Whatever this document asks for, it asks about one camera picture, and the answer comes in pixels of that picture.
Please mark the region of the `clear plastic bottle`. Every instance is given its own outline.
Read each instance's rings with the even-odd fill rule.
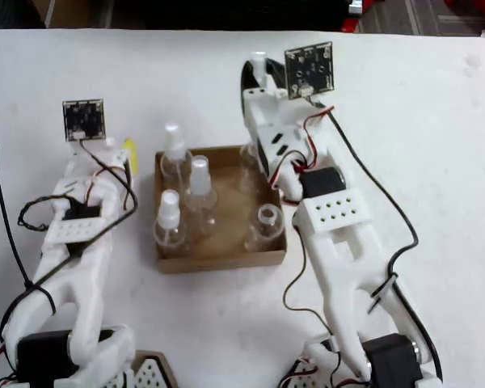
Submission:
[[[250,141],[243,145],[239,155],[241,163],[239,190],[246,194],[258,195],[261,188],[265,187],[266,181],[259,169],[255,144]]]
[[[165,190],[162,193],[153,233],[154,241],[165,257],[176,257],[188,253],[187,227],[179,211],[178,192]]]
[[[177,124],[167,124],[165,130],[165,153],[160,160],[163,186],[176,190],[183,198],[191,172],[192,156]]]
[[[284,216],[273,204],[265,204],[257,209],[250,220],[244,247],[249,252],[261,252],[271,248],[284,233]]]
[[[217,193],[209,172],[209,160],[205,156],[192,158],[190,186],[185,196],[188,223],[192,239],[211,235],[217,225]]]

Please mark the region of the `robotic arm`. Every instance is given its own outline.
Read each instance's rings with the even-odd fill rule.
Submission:
[[[36,273],[32,281],[26,279],[27,291],[2,320],[1,336],[17,381],[11,387],[105,386],[130,369],[135,357],[130,329],[101,329],[111,229],[137,207],[132,195],[133,206],[127,210],[128,193],[133,193],[129,151],[105,137],[102,100],[73,101],[63,107],[73,156],[53,194],[28,203],[19,217],[19,225],[47,233]],[[126,181],[114,171],[121,171]],[[28,224],[29,207],[46,200],[54,214],[49,226]],[[44,330],[56,309],[67,303],[77,311],[72,329]]]
[[[376,388],[440,387],[439,378],[420,369],[434,360],[440,373],[434,345],[416,314],[412,311],[415,319],[408,314],[405,297],[395,292],[397,274],[385,281],[385,254],[334,130],[341,128],[331,108],[311,99],[332,89],[331,44],[289,50],[285,62],[279,67],[264,53],[252,55],[242,71],[242,110],[261,171],[298,205],[293,224],[323,292],[331,350]],[[353,318],[358,289],[381,302],[398,334],[362,343]]]

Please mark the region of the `black wire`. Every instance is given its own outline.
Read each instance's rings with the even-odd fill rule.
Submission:
[[[11,227],[9,225],[9,218],[7,217],[6,204],[3,200],[2,185],[0,184],[0,209],[2,210],[3,223],[6,227],[7,238],[9,239],[9,245],[11,245],[11,250],[13,251],[13,256],[15,257],[16,263],[18,264],[19,271],[22,273],[23,281],[27,287],[27,284],[31,284],[31,280],[25,271],[22,260],[19,258],[18,251],[16,250],[15,240],[13,239],[13,234],[11,233]]]
[[[34,226],[29,224],[25,221],[25,214],[31,208],[31,206],[39,204],[41,202],[46,202],[47,200],[68,200],[70,202],[70,207],[79,205],[80,202],[73,198],[72,196],[67,196],[66,194],[61,195],[51,195],[51,196],[41,196],[40,198],[36,198],[35,200],[31,200],[27,202],[19,212],[18,215],[18,225],[25,226],[29,230],[34,230],[35,232],[45,232],[49,228],[46,224],[39,224],[38,226]]]
[[[334,375],[336,374],[336,372],[338,371],[338,369],[340,368],[341,366],[341,353],[338,352],[338,362],[336,363],[336,367],[332,370],[332,373],[331,373],[331,388],[334,388]]]
[[[54,268],[52,268],[50,271],[48,271],[45,275],[43,275],[36,283],[34,283],[33,287],[30,289],[25,290],[23,293],[21,293],[18,297],[14,299],[14,301],[7,307],[6,312],[4,313],[2,317],[2,321],[0,322],[0,342],[3,342],[3,337],[2,337],[2,331],[4,326],[6,325],[7,321],[9,320],[9,317],[11,316],[13,310],[16,308],[16,306],[27,296],[29,295],[37,286],[41,286],[45,281],[50,279],[52,276],[54,276],[56,273],[58,273],[62,268],[64,268],[68,263],[74,261],[75,259],[78,259],[81,257],[82,253],[93,243],[95,243],[97,240],[99,240],[101,237],[103,237],[107,232],[112,230],[115,226],[119,225],[122,221],[124,221],[126,218],[130,217],[132,214],[134,214],[137,209],[138,209],[138,199],[137,196],[135,195],[134,191],[131,189],[131,187],[125,182],[121,177],[118,176],[117,173],[114,172],[112,168],[107,166],[104,162],[102,162],[100,159],[98,159],[95,155],[93,155],[82,143],[82,141],[79,142],[79,145],[82,147],[83,150],[87,154],[91,156],[99,164],[102,168],[107,170],[110,174],[112,174],[115,179],[117,179],[122,186],[128,191],[129,195],[133,199],[133,207],[126,213],[122,214],[119,218],[117,218],[115,221],[111,222],[109,225],[104,227],[100,232],[98,232],[94,237],[92,237],[90,240],[88,240],[86,243],[84,243],[82,246],[80,246],[72,255],[69,255],[66,259],[61,261],[58,265],[56,265]]]
[[[336,130],[338,131],[339,135],[341,136],[342,140],[344,141],[345,145],[348,148],[348,151],[350,152],[350,154],[352,155],[352,157],[354,158],[354,160],[357,162],[357,164],[359,165],[359,167],[361,167],[361,169],[363,170],[363,172],[370,178],[370,180],[372,180],[372,182],[375,183],[375,185],[377,186],[377,188],[379,190],[381,190],[381,192],[385,195],[385,197],[388,199],[388,201],[394,206],[394,208],[397,210],[397,212],[403,218],[404,222],[406,223],[408,229],[411,232],[411,236],[413,237],[413,242],[411,244],[408,244],[408,245],[400,248],[399,250],[397,250],[391,256],[390,260],[388,261],[386,275],[387,275],[388,278],[390,278],[390,277],[392,277],[395,274],[395,272],[394,272],[394,266],[395,266],[395,262],[397,261],[397,259],[399,258],[399,256],[402,253],[404,253],[406,251],[409,251],[410,249],[416,247],[419,244],[419,236],[417,235],[417,233],[415,231],[415,228],[413,227],[413,225],[411,224],[409,218],[403,212],[403,210],[401,209],[401,207],[397,204],[397,202],[395,202],[394,198],[379,183],[379,181],[377,181],[377,179],[375,179],[375,177],[372,175],[372,173],[369,171],[369,169],[361,161],[361,159],[359,158],[359,156],[357,156],[356,151],[354,150],[354,148],[350,144],[350,141],[345,136],[345,133],[344,133],[343,129],[341,128],[340,124],[338,123],[338,121],[336,120],[336,118],[334,117],[334,115],[332,114],[332,112],[331,111],[327,112],[327,115],[328,115],[329,119],[331,119],[332,124],[335,126]],[[397,295],[397,298],[403,304],[403,306],[406,309],[407,313],[410,315],[410,317],[413,320],[414,324],[419,329],[420,334],[424,337],[424,341],[428,345],[428,349],[429,349],[429,351],[430,351],[430,353],[432,355],[432,358],[433,358],[433,363],[435,365],[436,375],[443,382],[444,379],[442,377],[442,368],[441,368],[441,363],[440,363],[440,357],[438,356],[437,348],[436,348],[435,344],[433,343],[433,341],[431,339],[431,336],[429,335],[428,331],[424,327],[424,325],[423,325],[422,321],[420,320],[419,316],[417,315],[417,313],[413,310],[413,308],[411,307],[410,303],[407,301],[406,297],[404,297],[404,294],[402,293],[402,291],[399,288],[399,286],[397,285],[397,283],[394,283],[393,284],[393,290],[394,290],[395,294]]]
[[[4,382],[5,380],[11,381],[15,378],[15,373],[11,373],[9,376],[5,376],[0,378],[0,383]]]
[[[288,310],[291,310],[291,311],[306,311],[306,312],[309,312],[311,314],[314,314],[316,316],[316,318],[318,318],[318,320],[322,323],[322,325],[327,329],[329,334],[332,335],[332,331],[331,331],[329,325],[322,319],[322,317],[320,316],[320,314],[317,311],[315,311],[313,309],[308,309],[308,308],[305,308],[305,307],[302,307],[302,308],[291,307],[291,306],[288,305],[288,302],[286,301],[289,289],[291,289],[291,287],[293,287],[293,285],[298,281],[298,279],[300,279],[302,277],[302,275],[304,274],[304,271],[306,270],[306,265],[307,265],[306,246],[305,246],[304,241],[302,239],[302,235],[300,234],[300,231],[298,230],[298,228],[296,226],[294,226],[293,228],[298,233],[298,237],[300,238],[300,243],[302,244],[302,253],[303,253],[302,269],[300,270],[298,275],[296,275],[295,278],[293,280],[291,280],[291,282],[285,288],[284,293],[282,294],[282,303],[284,304],[284,307]]]
[[[34,284],[32,283],[32,280],[29,278],[29,276],[27,275],[27,272],[25,271],[25,267],[23,266],[22,260],[19,258],[18,251],[16,250],[15,240],[13,239],[13,235],[11,233],[11,227],[9,225],[9,217],[7,216],[6,204],[5,204],[5,201],[3,200],[3,192],[2,192],[1,184],[0,184],[0,209],[2,210],[2,218],[3,218],[3,223],[6,227],[7,238],[9,239],[9,244],[11,245],[11,250],[13,251],[13,256],[15,257],[16,263],[18,264],[18,268],[22,273],[23,284],[25,285],[25,289],[30,289],[31,287],[34,287],[38,291],[41,291],[42,293],[44,293],[45,296],[48,298],[48,302],[50,303],[53,314],[55,314],[56,305],[54,304],[52,295],[50,295],[50,293],[46,289],[43,289],[40,286],[34,286]]]

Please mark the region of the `white table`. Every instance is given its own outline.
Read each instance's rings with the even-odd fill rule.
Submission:
[[[115,232],[106,322],[127,323],[139,348],[165,352],[182,387],[275,386],[304,341],[322,330],[281,305],[301,266],[297,237],[288,230],[289,252],[278,267],[159,274],[150,233],[154,153],[169,120],[183,126],[190,146],[242,144],[248,135],[238,89],[248,53],[264,50],[281,61],[285,49],[326,40],[335,53],[335,91],[326,101],[420,233],[420,247],[397,269],[440,351],[445,386],[485,386],[485,39],[0,31],[0,170],[20,254],[32,273],[43,235],[15,220],[63,172],[61,101],[104,98],[108,134],[133,137],[141,162],[141,209]],[[409,241],[407,229],[358,176],[391,252]],[[21,289],[0,215],[0,318]],[[320,307],[310,266],[290,301]]]

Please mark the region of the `cardboard box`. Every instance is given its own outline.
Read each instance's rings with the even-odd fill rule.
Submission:
[[[191,150],[193,155],[204,155],[209,159],[210,175],[217,190],[216,233],[192,245],[189,257],[167,258],[157,247],[157,267],[160,272],[195,272],[243,267],[262,267],[282,263],[286,251],[283,233],[276,244],[266,251],[247,252],[244,240],[247,236],[250,216],[257,208],[272,203],[280,208],[278,191],[272,190],[264,176],[259,181],[258,196],[246,194],[239,189],[241,176],[240,146],[204,148]],[[155,159],[155,204],[160,204],[163,183],[160,174],[160,159]]]

